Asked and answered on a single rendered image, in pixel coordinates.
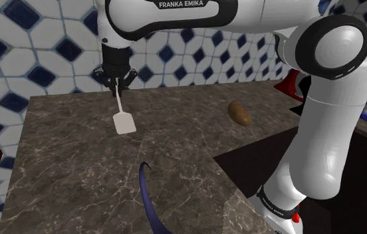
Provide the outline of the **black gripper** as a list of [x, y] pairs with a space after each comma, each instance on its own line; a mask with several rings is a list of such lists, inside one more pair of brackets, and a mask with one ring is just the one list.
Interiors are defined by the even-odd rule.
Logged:
[[129, 86], [137, 77], [138, 73], [134, 68], [130, 69], [129, 48], [113, 48], [102, 44], [102, 67], [93, 70], [95, 81], [103, 84], [116, 96], [116, 80], [118, 79], [118, 94], [122, 96], [124, 90], [129, 90]]

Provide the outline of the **white spatula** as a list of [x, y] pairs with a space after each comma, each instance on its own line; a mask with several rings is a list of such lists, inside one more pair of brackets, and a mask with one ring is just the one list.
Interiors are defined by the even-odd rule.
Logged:
[[122, 109], [122, 103], [119, 95], [119, 87], [120, 84], [119, 78], [116, 78], [116, 86], [115, 86], [115, 95], [116, 95], [116, 101], [118, 105], [118, 113], [114, 114], [112, 116], [112, 119], [114, 121], [114, 125], [116, 128], [116, 132], [119, 135], [122, 134], [129, 134], [136, 131], [136, 125], [133, 119], [133, 116], [131, 113], [125, 112]]

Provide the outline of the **dark purple curved object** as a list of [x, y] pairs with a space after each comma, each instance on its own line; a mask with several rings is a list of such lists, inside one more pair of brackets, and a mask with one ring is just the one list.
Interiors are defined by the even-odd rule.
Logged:
[[144, 204], [144, 209], [146, 212], [146, 217], [150, 223], [150, 227], [152, 228], [153, 234], [173, 234], [170, 230], [166, 228], [166, 226], [160, 221], [159, 217], [156, 214], [155, 209], [150, 200], [150, 196], [147, 190], [146, 181], [144, 178], [144, 167], [148, 166], [149, 169], [151, 167], [147, 162], [142, 162], [139, 167], [139, 184], [140, 191], [142, 196], [142, 201]]

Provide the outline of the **brown potato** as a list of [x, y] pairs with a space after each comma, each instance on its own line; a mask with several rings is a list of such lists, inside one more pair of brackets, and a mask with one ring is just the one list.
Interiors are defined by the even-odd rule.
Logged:
[[251, 116], [247, 113], [246, 109], [236, 101], [229, 103], [227, 113], [232, 121], [241, 126], [248, 126], [251, 124]]

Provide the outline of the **red and black appliance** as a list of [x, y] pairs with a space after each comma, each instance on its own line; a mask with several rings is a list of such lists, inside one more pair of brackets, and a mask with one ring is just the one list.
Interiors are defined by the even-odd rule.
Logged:
[[310, 85], [310, 75], [291, 69], [284, 80], [274, 85], [274, 88], [301, 102], [301, 105], [290, 108], [290, 111], [300, 116], [303, 113]]

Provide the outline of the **dark robot stand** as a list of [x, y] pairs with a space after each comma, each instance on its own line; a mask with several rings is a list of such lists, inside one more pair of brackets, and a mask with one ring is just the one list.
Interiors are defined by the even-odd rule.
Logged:
[[[291, 128], [214, 159], [245, 197], [255, 195], [279, 164], [296, 128]], [[367, 129], [355, 129], [340, 192], [327, 200], [306, 198], [300, 217], [304, 234], [367, 234]]]

